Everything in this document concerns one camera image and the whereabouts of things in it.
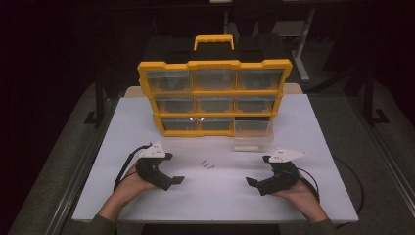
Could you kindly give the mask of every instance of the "human hand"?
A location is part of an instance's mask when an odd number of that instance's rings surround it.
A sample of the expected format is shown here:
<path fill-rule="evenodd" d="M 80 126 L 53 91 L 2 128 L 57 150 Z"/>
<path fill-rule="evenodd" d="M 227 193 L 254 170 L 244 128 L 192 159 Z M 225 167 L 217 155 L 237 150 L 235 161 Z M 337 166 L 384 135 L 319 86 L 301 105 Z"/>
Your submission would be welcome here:
<path fill-rule="evenodd" d="M 137 174 L 135 165 L 132 166 L 125 174 L 124 178 L 121 179 L 111 196 L 101 207 L 98 215 L 110 220 L 111 222 L 116 222 L 122 208 L 125 207 L 131 200 L 146 190 L 158 188 L 154 184 L 142 179 Z"/>
<path fill-rule="evenodd" d="M 310 224 L 329 218 L 315 196 L 301 180 L 298 180 L 290 189 L 278 191 L 272 195 L 292 203 L 307 218 Z"/>

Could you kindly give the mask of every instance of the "dark floor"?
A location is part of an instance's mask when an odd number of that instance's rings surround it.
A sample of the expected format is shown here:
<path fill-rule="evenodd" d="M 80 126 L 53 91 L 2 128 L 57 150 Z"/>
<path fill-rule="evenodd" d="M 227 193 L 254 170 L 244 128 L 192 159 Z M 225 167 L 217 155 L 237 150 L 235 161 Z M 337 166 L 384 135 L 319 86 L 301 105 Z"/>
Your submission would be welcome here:
<path fill-rule="evenodd" d="M 83 124 L 88 113 L 95 109 L 91 84 L 100 74 L 111 96 L 136 84 L 135 68 L 145 47 L 145 43 L 137 43 L 136 39 L 146 41 L 150 32 L 146 24 L 130 23 L 130 20 L 148 19 L 86 18 L 73 13 L 71 1 L 66 4 L 9 3 L 0 5 L 1 94 L 8 112 L 2 121 L 5 157 L 0 159 L 1 165 L 6 166 L 1 177 L 8 179 L 2 184 L 2 192 L 7 192 L 10 202 L 0 205 L 0 233 L 6 234 L 21 212 L 10 234 L 44 234 L 66 191 L 69 175 L 96 131 L 94 125 Z M 403 39 L 401 46 L 394 44 L 393 49 L 406 48 L 408 40 Z M 286 40 L 287 51 L 297 43 Z M 312 80 L 300 82 L 294 70 L 288 82 L 298 82 L 306 90 L 336 75 L 323 71 L 332 46 L 331 40 L 309 41 L 303 60 Z M 398 70 L 388 74 L 398 82 L 391 84 L 390 80 L 380 79 L 388 87 L 377 84 L 374 100 L 374 108 L 382 109 L 390 123 L 376 124 L 375 131 L 386 143 L 408 184 L 415 187 L 415 165 L 411 158 L 415 154 L 415 130 L 410 113 L 405 112 L 405 116 L 397 107 L 413 106 L 413 99 L 396 98 L 397 86 L 413 84 L 399 78 L 413 77 L 413 70 L 402 68 L 399 63 L 392 65 Z M 373 128 L 361 120 L 362 95 L 349 98 L 344 94 L 347 82 L 348 77 L 318 95 L 309 96 L 332 154 L 350 165 L 365 186 L 367 197 L 360 221 L 340 231 L 342 234 L 411 234 L 415 229 L 413 214 L 395 186 L 389 164 L 371 133 Z M 394 97 L 388 90 L 391 87 Z M 342 164 L 338 167 L 358 207 L 361 201 L 355 179 Z M 62 234 L 75 234 L 82 227 L 83 224 L 69 219 Z M 121 226 L 123 230 L 121 234 L 133 234 L 136 228 L 125 225 Z M 282 226 L 286 234 L 300 234 L 300 230 L 298 225 Z"/>

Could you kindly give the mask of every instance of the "white 3d-printed part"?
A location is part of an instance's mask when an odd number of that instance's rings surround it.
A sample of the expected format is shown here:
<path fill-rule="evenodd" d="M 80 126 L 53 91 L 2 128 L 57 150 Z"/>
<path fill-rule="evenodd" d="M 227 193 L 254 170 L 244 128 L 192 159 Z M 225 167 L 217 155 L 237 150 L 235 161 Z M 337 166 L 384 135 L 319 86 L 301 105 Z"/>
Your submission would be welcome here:
<path fill-rule="evenodd" d="M 269 158 L 270 163 L 286 163 L 307 156 L 308 153 L 298 150 L 278 148 Z"/>
<path fill-rule="evenodd" d="M 165 152 L 160 142 L 150 146 L 143 153 L 140 154 L 141 158 L 164 158 Z"/>

